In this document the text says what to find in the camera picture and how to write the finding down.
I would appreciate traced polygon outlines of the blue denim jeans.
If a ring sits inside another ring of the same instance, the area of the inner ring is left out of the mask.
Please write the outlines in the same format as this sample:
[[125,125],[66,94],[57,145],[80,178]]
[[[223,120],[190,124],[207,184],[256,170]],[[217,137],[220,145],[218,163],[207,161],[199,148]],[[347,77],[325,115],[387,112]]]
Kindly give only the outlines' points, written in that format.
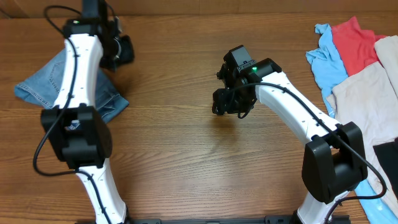
[[[53,107],[63,80],[66,53],[59,52],[44,67],[14,87],[16,97],[45,109]],[[105,123],[129,106],[102,70],[98,71],[95,105]]]

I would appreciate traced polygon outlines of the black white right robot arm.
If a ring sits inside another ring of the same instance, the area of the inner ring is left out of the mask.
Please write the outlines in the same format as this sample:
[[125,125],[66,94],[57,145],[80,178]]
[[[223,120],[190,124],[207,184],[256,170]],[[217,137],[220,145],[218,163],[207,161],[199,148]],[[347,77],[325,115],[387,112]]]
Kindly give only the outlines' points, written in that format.
[[213,93],[212,112],[245,118],[256,102],[268,106],[304,145],[305,200],[291,215],[268,215],[265,223],[350,223],[334,215],[338,201],[368,176],[363,136],[354,123],[340,124],[299,92],[272,59],[253,60],[239,45],[216,74],[224,83]]

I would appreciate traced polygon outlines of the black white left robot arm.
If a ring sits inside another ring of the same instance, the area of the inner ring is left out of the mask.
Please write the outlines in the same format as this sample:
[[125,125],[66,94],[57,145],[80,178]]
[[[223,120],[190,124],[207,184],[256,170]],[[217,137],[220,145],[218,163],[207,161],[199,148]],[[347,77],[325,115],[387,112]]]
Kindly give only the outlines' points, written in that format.
[[65,68],[54,106],[42,110],[45,135],[34,154],[37,159],[50,141],[66,174],[82,181],[95,210],[95,223],[130,223],[128,208],[121,199],[110,168],[113,143],[110,130],[95,107],[95,88],[100,68],[114,71],[131,63],[134,51],[128,35],[121,35],[119,19],[108,14],[113,8],[102,0],[83,1],[75,19],[59,29],[65,39]]

